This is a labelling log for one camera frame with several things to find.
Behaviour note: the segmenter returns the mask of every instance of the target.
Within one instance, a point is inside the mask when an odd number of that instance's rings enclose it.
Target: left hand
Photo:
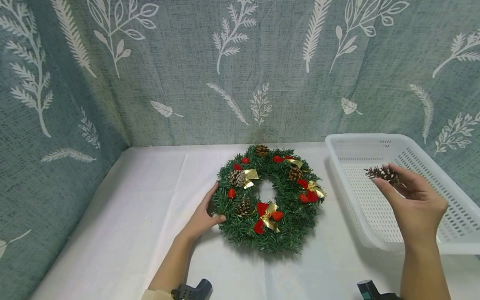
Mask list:
[[[213,226],[223,223],[227,220],[224,215],[221,216],[209,216],[207,213],[207,207],[212,199],[212,195],[218,189],[218,182],[207,192],[202,202],[198,205],[197,209],[193,213],[192,217],[188,221],[187,225],[182,229],[181,235],[185,235],[189,239],[196,240],[207,230]]]

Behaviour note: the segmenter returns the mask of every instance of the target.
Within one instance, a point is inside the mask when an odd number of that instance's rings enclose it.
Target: small pine cone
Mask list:
[[[400,179],[398,178],[398,173],[393,171],[387,166],[382,166],[381,168],[379,167],[373,167],[373,168],[368,168],[364,169],[367,171],[365,175],[368,176],[368,178],[373,179],[373,178],[381,178],[387,182],[389,182],[391,185],[396,185],[400,184]]]
[[[260,157],[266,157],[268,155],[268,152],[270,151],[267,146],[265,145],[258,145],[255,148],[255,151],[257,152],[257,155]]]
[[[228,175],[228,181],[231,185],[241,187],[245,184],[245,172],[240,170],[233,170]]]
[[[239,216],[248,216],[252,212],[252,207],[250,205],[250,200],[249,199],[243,199],[238,205],[237,205],[237,215]]]
[[[288,179],[291,181],[297,182],[303,178],[303,172],[297,167],[291,167],[290,172],[288,173]]]

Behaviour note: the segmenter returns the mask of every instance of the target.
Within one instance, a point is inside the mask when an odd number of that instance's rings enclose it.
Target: white tablecloth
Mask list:
[[[302,255],[239,251],[213,228],[199,240],[187,283],[213,285],[210,300],[360,300],[356,283],[373,279],[381,293],[399,292],[403,258],[362,247],[348,229],[330,182],[324,143],[293,148],[322,177],[328,193]],[[248,145],[144,147],[126,150],[95,193],[82,221],[34,300],[136,300],[148,286],[218,170]],[[271,195],[263,188],[261,195]],[[477,299],[480,261],[444,256],[453,299]]]

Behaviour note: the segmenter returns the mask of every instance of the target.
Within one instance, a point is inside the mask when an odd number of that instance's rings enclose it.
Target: wreath center hole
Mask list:
[[[269,178],[265,178],[258,188],[258,196],[263,203],[275,202],[276,191]]]

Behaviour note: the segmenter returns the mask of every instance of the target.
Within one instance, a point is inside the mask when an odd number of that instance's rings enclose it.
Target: gold ribbon bow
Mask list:
[[[251,186],[254,186],[252,179],[259,179],[257,170],[255,169],[250,169],[250,170],[243,170],[245,173],[245,183],[243,185],[244,189],[247,189]]]
[[[285,159],[286,161],[288,161],[289,163],[299,167],[299,169],[301,168],[301,166],[303,166],[303,163],[300,161],[300,160],[296,160],[296,159]]]
[[[280,229],[276,226],[274,222],[270,220],[270,217],[272,216],[272,213],[278,209],[278,206],[270,202],[270,204],[267,207],[267,210],[265,211],[265,214],[260,217],[260,219],[263,221],[264,225],[273,230],[275,233],[279,233]]]
[[[308,188],[307,189],[314,192],[315,194],[317,194],[318,198],[325,198],[327,196],[327,193],[325,193],[322,190],[322,188],[318,185],[318,183],[316,183],[313,180],[310,180],[308,182]]]

